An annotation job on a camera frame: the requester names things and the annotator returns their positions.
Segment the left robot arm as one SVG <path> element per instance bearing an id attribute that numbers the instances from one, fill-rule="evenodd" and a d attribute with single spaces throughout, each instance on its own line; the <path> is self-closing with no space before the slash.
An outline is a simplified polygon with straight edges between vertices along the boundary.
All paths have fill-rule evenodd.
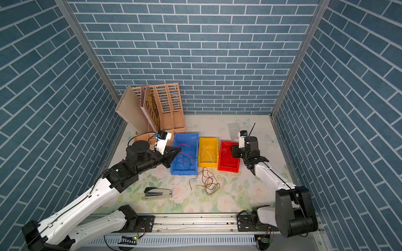
<path id="1" fill-rule="evenodd" d="M 119 196 L 138 181 L 139 175 L 160 165 L 170 168 L 180 147 L 158 141 L 154 150 L 147 141 L 126 148 L 126 158 L 102 173 L 94 186 L 52 216 L 26 223 L 22 232 L 29 251 L 76 251 L 84 244 L 113 232 L 137 231 L 138 214 L 130 205 L 83 224 L 105 202 Z"/>

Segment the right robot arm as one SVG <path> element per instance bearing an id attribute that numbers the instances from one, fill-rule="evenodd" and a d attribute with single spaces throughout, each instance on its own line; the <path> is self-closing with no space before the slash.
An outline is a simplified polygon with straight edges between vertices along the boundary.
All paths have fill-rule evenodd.
<path id="1" fill-rule="evenodd" d="M 276 227 L 284 237 L 307 236 L 318 230 L 318 221 L 309 190 L 296 186 L 281 175 L 260 155 L 257 137 L 246 130 L 238 134 L 239 144 L 230 147 L 235 159 L 242 159 L 246 168 L 275 191 L 275 207 L 263 206 L 253 209 L 253 225 Z"/>

